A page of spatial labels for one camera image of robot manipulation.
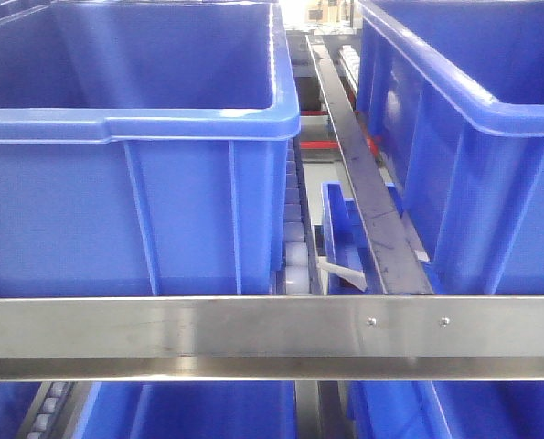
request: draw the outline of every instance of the small blue bin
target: small blue bin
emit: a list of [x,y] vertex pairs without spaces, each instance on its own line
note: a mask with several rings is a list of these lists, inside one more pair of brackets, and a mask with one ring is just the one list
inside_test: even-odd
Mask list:
[[39,385],[37,382],[0,382],[0,439],[16,439]]
[[[353,270],[368,268],[369,249],[355,201],[343,197],[337,182],[323,183],[322,198],[326,261]],[[332,295],[363,294],[334,273],[328,274],[327,287]]]
[[544,1],[361,0],[357,105],[452,294],[544,294]]
[[0,20],[0,297],[267,294],[298,130],[275,2]]
[[95,383],[73,439],[295,439],[292,382]]

